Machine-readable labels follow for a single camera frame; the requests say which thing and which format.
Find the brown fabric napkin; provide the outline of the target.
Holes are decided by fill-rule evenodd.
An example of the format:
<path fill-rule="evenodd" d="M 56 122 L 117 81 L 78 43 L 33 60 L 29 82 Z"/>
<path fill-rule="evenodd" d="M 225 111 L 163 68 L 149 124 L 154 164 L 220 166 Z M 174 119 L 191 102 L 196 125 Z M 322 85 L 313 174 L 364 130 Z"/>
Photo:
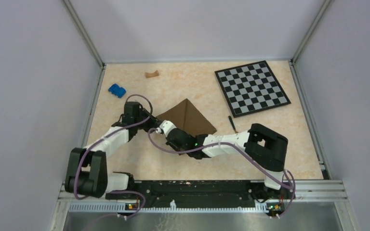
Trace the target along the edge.
<path fill-rule="evenodd" d="M 177 128 L 192 136 L 214 134 L 216 127 L 191 103 L 184 99 L 176 106 L 157 116 L 160 120 L 169 120 Z"/>

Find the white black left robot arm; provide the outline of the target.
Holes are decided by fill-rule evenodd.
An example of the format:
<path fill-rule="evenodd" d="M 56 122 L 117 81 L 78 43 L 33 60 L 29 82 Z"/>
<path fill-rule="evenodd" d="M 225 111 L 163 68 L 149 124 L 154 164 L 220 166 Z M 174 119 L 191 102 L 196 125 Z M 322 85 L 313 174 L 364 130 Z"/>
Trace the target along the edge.
<path fill-rule="evenodd" d="M 124 113 L 102 137 L 90 145 L 71 151 L 65 191 L 73 193 L 77 199 L 102 197 L 108 185 L 107 158 L 128 143 L 139 130 L 149 131 L 161 123 L 140 103 L 125 103 Z"/>

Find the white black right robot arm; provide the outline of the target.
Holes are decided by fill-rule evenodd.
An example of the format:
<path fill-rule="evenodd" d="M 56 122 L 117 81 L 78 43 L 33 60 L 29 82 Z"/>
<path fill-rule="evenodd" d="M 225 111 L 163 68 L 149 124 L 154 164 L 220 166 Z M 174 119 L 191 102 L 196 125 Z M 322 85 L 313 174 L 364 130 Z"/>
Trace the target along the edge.
<path fill-rule="evenodd" d="M 277 198 L 283 191 L 288 139 L 262 124 L 254 123 L 249 130 L 231 135 L 192 136 L 165 120 L 156 132 L 165 135 L 173 154 L 186 154 L 194 159 L 240 154 L 265 174 L 263 191 L 267 197 Z"/>

